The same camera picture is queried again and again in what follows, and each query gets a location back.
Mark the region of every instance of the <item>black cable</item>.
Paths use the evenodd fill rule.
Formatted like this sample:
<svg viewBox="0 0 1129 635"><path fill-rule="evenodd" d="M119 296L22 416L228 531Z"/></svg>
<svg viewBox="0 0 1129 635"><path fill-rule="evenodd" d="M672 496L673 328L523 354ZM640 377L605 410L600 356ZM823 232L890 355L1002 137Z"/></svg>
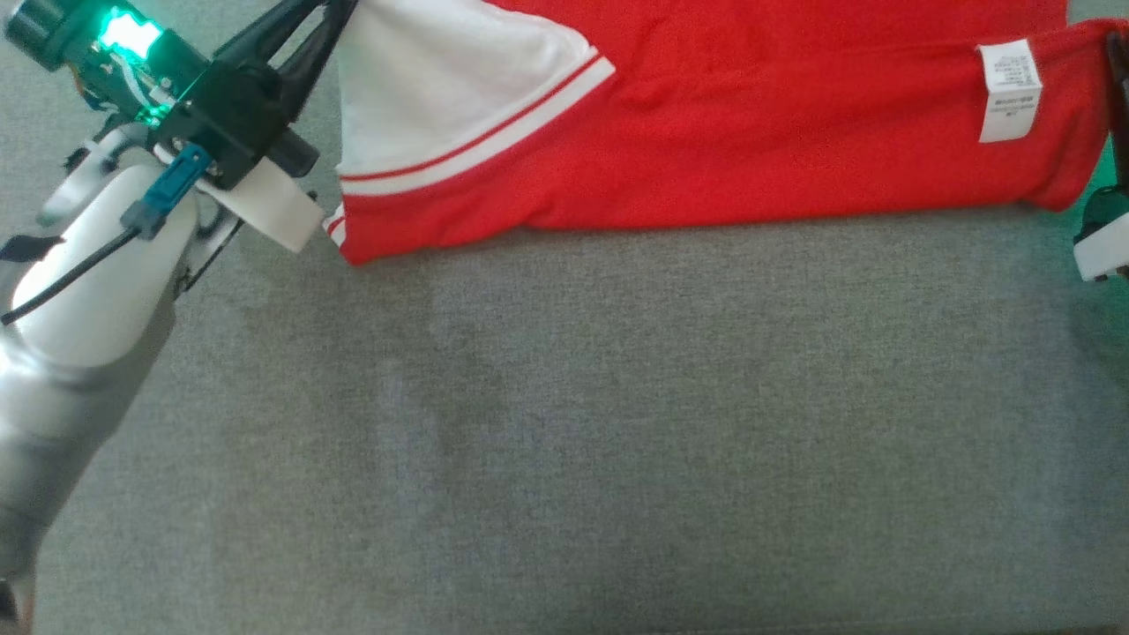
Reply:
<svg viewBox="0 0 1129 635"><path fill-rule="evenodd" d="M121 236L117 236L113 241L110 241L108 243L106 243L106 246L91 253L86 260L79 262L73 269L71 269L70 271L64 273L61 278L55 280L50 287L40 292L38 295L27 301L18 308L14 308L12 311L6 313L2 318L0 318L0 323L7 327L16 322L17 320L20 320L21 318L26 318L28 313L32 313L36 308L40 308L44 304L51 302L51 299L54 298L56 295L63 293L63 290L67 289L67 287L73 285L76 280L78 280L79 278L85 276L88 271L97 267L98 263L100 263L103 260L106 260L111 255L114 255L114 253L116 253L120 249L128 245L130 241L138 237L138 235L140 234L141 234L140 229L137 228L126 229L125 232L122 233Z"/></svg>

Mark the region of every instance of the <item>gray fabric surface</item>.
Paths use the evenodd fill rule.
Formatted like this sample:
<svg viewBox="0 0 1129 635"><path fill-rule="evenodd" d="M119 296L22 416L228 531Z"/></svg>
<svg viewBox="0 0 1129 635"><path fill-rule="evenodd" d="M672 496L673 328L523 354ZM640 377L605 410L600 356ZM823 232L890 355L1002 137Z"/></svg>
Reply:
<svg viewBox="0 0 1129 635"><path fill-rule="evenodd" d="M268 2L139 5L210 50ZM0 61L12 232L99 120ZM335 99L300 127L326 205ZM51 536L40 632L1118 620L1129 288L1077 280L1076 220L516 233L359 270L246 233Z"/></svg>

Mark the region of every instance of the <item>red t-shirt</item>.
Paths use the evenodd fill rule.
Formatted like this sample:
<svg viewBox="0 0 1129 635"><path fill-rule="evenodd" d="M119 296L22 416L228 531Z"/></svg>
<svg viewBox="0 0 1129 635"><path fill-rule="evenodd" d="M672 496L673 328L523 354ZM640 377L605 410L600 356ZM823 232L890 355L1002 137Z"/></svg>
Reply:
<svg viewBox="0 0 1129 635"><path fill-rule="evenodd" d="M362 263L523 225L1064 209L1109 132L1114 29L1065 0L365 0L326 229ZM981 142L978 47L1019 38L1034 124Z"/></svg>

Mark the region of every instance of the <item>blue connector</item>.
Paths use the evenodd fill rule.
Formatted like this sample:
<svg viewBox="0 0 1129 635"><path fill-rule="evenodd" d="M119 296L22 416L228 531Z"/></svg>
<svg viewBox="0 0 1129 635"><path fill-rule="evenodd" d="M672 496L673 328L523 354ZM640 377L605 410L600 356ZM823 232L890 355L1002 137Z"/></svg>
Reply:
<svg viewBox="0 0 1129 635"><path fill-rule="evenodd" d="M154 240L165 226L168 215L189 195L211 164L212 158L207 150L195 143L186 145L145 197L125 210L122 226L137 229L138 237L143 241Z"/></svg>

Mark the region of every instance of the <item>care label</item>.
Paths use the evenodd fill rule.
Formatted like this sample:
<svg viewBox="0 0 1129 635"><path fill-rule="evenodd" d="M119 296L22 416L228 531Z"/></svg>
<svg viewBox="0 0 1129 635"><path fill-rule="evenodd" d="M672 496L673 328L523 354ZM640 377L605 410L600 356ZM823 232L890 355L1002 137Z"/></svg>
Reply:
<svg viewBox="0 0 1129 635"><path fill-rule="evenodd" d="M981 143L1022 139L1031 132L1039 112L1043 82L1026 40L980 46L988 85L988 113Z"/></svg>

